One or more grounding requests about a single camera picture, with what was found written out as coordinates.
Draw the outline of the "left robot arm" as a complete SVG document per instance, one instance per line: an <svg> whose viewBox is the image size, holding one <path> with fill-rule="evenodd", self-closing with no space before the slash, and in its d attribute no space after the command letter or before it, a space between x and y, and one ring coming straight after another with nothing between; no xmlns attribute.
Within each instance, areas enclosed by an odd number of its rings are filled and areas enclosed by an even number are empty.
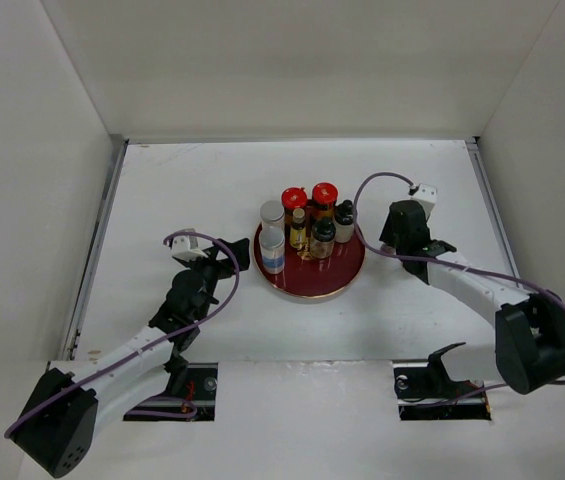
<svg viewBox="0 0 565 480"><path fill-rule="evenodd" d="M183 269L151 320L97 360L69 371L47 370L4 433L54 479L85 458L109 423L152 396L172 399L183 393L182 353L201 325L228 304L216 298L217 284L225 279L238 283L250 266L247 238L228 242L188 229L163 243Z"/></svg>

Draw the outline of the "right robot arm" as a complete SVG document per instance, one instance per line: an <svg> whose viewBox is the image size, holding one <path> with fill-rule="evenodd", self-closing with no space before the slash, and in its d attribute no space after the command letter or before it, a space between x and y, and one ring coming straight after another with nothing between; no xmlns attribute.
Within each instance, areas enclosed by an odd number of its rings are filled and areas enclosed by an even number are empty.
<svg viewBox="0 0 565 480"><path fill-rule="evenodd" d="M565 376L565 312L554 300L468 266L454 246L431 237L415 200L391 204L380 241L394 249L407 272L494 328L495 366L514 391L528 394Z"/></svg>

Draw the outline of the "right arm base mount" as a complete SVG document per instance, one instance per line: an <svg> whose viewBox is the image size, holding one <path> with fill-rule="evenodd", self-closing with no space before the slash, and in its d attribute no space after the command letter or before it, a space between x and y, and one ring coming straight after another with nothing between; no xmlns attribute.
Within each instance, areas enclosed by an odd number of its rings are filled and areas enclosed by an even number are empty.
<svg viewBox="0 0 565 480"><path fill-rule="evenodd" d="M485 391L460 399L484 387L483 382L452 380L443 365L443 356L464 343L450 344L426 359L393 363L394 392L402 421L491 420Z"/></svg>

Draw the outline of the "pink-lid spice shaker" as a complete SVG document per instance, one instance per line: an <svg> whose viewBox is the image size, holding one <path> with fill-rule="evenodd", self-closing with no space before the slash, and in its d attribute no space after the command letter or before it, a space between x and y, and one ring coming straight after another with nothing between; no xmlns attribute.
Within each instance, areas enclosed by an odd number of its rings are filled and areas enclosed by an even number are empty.
<svg viewBox="0 0 565 480"><path fill-rule="evenodd" d="M381 246L381 250L384 251L384 252L386 252L386 253L389 253L389 254L394 254L394 253L395 253L395 249L394 249L392 246L390 246L390 245L388 245L388 244L386 244L386 243L384 243L384 244Z"/></svg>

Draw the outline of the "red-lid jar dark sauce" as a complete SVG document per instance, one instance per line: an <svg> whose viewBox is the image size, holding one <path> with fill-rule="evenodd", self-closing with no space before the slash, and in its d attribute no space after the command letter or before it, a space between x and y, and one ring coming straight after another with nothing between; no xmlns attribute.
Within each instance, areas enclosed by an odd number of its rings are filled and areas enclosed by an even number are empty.
<svg viewBox="0 0 565 480"><path fill-rule="evenodd" d="M311 192L311 214L316 221L332 218L338 199L338 189L329 182L317 183Z"/></svg>

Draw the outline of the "silver-lid shaker blue label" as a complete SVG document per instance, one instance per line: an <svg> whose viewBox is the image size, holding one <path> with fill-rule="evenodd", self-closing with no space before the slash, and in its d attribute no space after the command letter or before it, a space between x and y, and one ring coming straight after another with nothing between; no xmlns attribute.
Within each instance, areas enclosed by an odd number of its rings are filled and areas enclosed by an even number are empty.
<svg viewBox="0 0 565 480"><path fill-rule="evenodd" d="M259 246L264 270L276 275L285 268L285 236L278 227L265 226L259 235Z"/></svg>

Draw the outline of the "black-cap bottle white contents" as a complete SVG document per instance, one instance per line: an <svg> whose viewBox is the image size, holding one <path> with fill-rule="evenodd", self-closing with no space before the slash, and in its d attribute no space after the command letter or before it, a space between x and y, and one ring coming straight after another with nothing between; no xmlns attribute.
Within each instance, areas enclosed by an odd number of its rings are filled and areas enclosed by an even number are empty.
<svg viewBox="0 0 565 480"><path fill-rule="evenodd" d="M348 243L354 234L353 202L344 200L337 205L333 220L336 228L335 242L339 244Z"/></svg>

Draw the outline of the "silver-lid shaker light label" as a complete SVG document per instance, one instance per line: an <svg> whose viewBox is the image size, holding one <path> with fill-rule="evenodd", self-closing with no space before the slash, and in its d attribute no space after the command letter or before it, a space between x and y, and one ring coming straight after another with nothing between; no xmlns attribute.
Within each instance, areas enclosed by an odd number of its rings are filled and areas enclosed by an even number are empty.
<svg viewBox="0 0 565 480"><path fill-rule="evenodd" d="M263 231L278 228L285 229L285 210L280 201L269 200L260 207L260 220Z"/></svg>

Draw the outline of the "black-cap bottle brown spice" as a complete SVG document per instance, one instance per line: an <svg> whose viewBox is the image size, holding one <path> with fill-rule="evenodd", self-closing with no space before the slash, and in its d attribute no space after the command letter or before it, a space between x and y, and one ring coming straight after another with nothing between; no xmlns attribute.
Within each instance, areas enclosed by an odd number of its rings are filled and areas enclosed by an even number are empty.
<svg viewBox="0 0 565 480"><path fill-rule="evenodd" d="M309 242L310 254L318 259L328 258L334 248L336 227L331 218L317 220L313 227Z"/></svg>

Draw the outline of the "red-lid jar amber contents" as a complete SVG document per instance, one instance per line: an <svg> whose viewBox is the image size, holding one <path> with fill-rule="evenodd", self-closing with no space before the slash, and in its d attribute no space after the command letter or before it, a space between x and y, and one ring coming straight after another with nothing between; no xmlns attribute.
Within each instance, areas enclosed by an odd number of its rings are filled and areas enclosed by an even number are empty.
<svg viewBox="0 0 565 480"><path fill-rule="evenodd" d="M308 197L303 187L289 187L281 193L281 204L284 209L285 232L291 227L295 209L305 209Z"/></svg>

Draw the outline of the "small gold-cap yellow bottle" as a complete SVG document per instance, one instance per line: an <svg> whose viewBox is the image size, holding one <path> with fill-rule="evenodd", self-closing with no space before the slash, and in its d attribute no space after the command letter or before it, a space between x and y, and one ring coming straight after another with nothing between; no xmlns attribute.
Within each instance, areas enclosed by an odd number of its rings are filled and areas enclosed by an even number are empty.
<svg viewBox="0 0 565 480"><path fill-rule="evenodd" d="M296 250L302 250L306 245L306 212L303 208L293 210L289 242Z"/></svg>

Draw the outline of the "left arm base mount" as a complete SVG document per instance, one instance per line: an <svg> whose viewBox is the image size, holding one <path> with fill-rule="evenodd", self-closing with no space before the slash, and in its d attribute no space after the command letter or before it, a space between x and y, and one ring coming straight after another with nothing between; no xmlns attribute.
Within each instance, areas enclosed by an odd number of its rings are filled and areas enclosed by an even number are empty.
<svg viewBox="0 0 565 480"><path fill-rule="evenodd" d="M219 365L180 359L166 389L123 416L125 422L213 422Z"/></svg>

